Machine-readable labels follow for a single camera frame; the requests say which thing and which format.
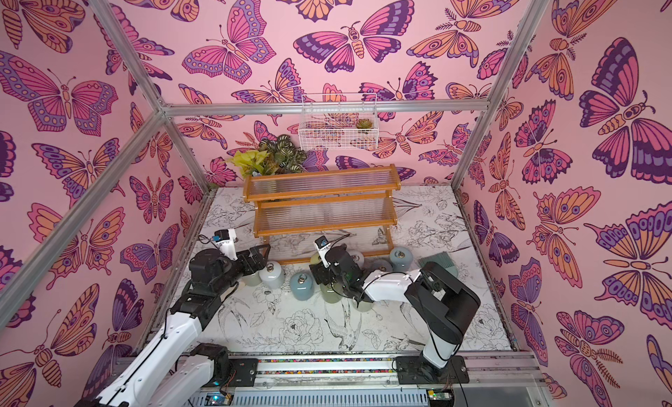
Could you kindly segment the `cream white tea canister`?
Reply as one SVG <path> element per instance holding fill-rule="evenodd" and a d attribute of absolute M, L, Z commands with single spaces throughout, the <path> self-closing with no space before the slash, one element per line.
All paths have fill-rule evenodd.
<path fill-rule="evenodd" d="M 255 287 L 260 284 L 262 284 L 262 279 L 259 275 L 259 272 L 255 272 L 254 274 L 246 275 L 241 278 L 241 281 L 243 284 L 249 287 Z"/>

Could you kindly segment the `teal bottom-shelf tea canister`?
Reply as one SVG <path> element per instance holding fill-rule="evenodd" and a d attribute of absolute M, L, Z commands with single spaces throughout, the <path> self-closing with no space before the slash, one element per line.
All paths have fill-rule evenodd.
<path fill-rule="evenodd" d="M 380 271 L 382 273 L 389 273 L 393 272 L 394 268 L 392 267 L 392 264 L 383 258 L 378 258 L 375 259 L 369 266 L 369 270 L 371 271 Z"/>

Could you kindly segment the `pale grey-green tea canister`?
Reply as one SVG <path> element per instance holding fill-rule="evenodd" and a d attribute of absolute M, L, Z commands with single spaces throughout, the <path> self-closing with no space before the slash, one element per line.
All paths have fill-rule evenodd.
<path fill-rule="evenodd" d="M 373 303 L 366 302 L 366 301 L 360 301 L 360 302 L 358 302 L 358 301 L 354 301 L 354 302 L 353 302 L 353 306 L 354 306 L 355 309 L 356 309 L 357 311 L 359 311 L 359 312 L 368 312 L 368 311 L 371 311 L 372 308 L 373 308 L 373 305 L 374 305 Z"/>

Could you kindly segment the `blue tea canister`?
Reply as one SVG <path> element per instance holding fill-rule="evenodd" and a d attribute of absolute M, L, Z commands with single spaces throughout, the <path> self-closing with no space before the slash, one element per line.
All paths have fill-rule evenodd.
<path fill-rule="evenodd" d="M 306 301 L 314 294 L 313 276 L 306 271 L 295 273 L 290 278 L 290 290 L 298 301 Z"/>

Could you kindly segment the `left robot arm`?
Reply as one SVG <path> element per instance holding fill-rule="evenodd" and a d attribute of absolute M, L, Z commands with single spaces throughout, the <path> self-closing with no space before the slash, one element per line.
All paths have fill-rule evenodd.
<path fill-rule="evenodd" d="M 152 341 L 115 381 L 77 405 L 182 406 L 204 386 L 224 391 L 230 384 L 253 385 L 256 359 L 232 361 L 226 347 L 196 340 L 219 312 L 225 293 L 265 268 L 270 251 L 269 244 L 257 245 L 237 252 L 235 260 L 219 249 L 197 253 L 189 262 L 189 286 Z"/>

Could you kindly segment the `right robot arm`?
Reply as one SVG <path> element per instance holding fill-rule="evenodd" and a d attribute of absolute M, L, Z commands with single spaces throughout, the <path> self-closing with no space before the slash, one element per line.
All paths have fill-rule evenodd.
<path fill-rule="evenodd" d="M 310 270 L 317 284 L 338 284 L 341 295 L 357 305 L 383 301 L 408 303 L 425 322 L 429 341 L 421 354 L 395 358 L 394 369 L 400 384 L 468 381 L 458 376 L 463 360 L 457 352 L 481 307 L 474 291 L 435 262 L 416 270 L 365 272 L 345 244 L 320 237 L 314 246 L 320 261 L 311 263 Z"/>

